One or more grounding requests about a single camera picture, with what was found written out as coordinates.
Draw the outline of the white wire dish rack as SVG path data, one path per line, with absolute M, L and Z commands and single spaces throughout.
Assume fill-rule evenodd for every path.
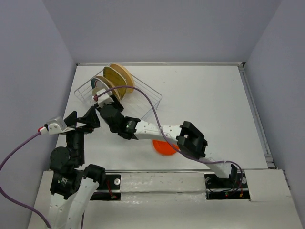
M 96 76 L 103 76 L 103 69 L 106 66 L 78 66 L 73 79 L 73 93 L 77 98 L 76 106 L 87 109 L 94 105 L 92 97 L 91 79 Z M 155 109 L 162 99 L 162 95 L 149 85 L 133 76 L 135 87 L 115 86 L 121 95 L 121 105 L 124 107 L 123 114 L 126 116 L 138 117 L 147 120 L 153 114 L 153 110 L 147 101 L 149 98 Z

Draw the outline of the beige floral plate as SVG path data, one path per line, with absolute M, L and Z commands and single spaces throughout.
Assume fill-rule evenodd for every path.
M 119 100 L 119 102 L 121 101 L 121 95 L 120 92 L 118 91 L 118 89 L 113 89 L 115 86 L 114 84 L 106 79 L 105 77 L 101 76 L 100 79 L 109 87 L 111 88 L 111 92 L 115 95 L 115 97 Z

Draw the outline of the white green-rimmed plate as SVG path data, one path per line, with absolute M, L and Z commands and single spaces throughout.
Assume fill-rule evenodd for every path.
M 91 87 L 92 89 L 95 87 L 104 88 L 105 90 L 109 89 L 109 87 L 100 79 L 100 76 L 91 79 Z

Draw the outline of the orange plate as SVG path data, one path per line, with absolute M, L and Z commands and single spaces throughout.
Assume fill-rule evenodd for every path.
M 164 141 L 153 140 L 152 144 L 155 151 L 162 156 L 172 156 L 177 152 L 172 146 Z

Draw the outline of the tan round plate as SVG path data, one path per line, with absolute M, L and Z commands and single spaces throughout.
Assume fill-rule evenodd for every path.
M 124 66 L 119 63 L 111 63 L 109 66 L 117 71 L 125 79 L 128 86 L 135 87 L 133 76 Z

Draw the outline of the woven bamboo tray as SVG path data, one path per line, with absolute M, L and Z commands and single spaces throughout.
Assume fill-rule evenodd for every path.
M 103 69 L 104 78 L 113 83 L 114 86 L 126 86 L 126 80 L 112 67 L 106 66 Z

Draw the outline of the small cream plate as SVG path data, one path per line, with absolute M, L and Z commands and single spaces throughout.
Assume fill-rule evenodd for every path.
M 104 93 L 106 90 L 104 88 L 99 88 L 99 87 L 95 87 L 92 90 L 92 95 L 93 96 L 101 96 L 102 93 Z

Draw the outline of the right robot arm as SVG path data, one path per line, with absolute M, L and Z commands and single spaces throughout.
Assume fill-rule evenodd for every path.
M 184 157 L 207 165 L 218 178 L 236 181 L 238 167 L 217 153 L 206 152 L 208 142 L 204 134 L 191 122 L 158 126 L 138 118 L 124 116 L 122 109 L 114 102 L 95 104 L 95 108 L 112 133 L 128 140 L 158 140 L 168 143 L 171 149 L 179 150 Z

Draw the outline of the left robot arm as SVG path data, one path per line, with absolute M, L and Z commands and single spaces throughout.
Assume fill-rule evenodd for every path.
M 95 106 L 91 106 L 83 117 L 73 111 L 66 118 L 60 116 L 49 120 L 45 127 L 50 135 L 65 135 L 66 145 L 52 150 L 50 170 L 51 200 L 48 221 L 52 229 L 72 229 L 84 212 L 93 192 L 105 181 L 105 169 L 85 163 L 84 136 L 100 127 Z

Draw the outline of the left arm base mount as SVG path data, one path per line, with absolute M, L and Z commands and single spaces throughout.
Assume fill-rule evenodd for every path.
M 121 174 L 106 174 L 105 182 L 99 185 L 90 201 L 120 201 Z

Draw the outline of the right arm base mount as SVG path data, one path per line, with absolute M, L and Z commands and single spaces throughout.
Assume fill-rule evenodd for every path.
M 205 174 L 205 188 L 207 200 L 230 200 L 230 199 L 247 199 L 250 200 L 247 179 L 243 173 L 242 184 L 240 186 L 240 176 L 237 181 L 218 178 L 215 174 Z

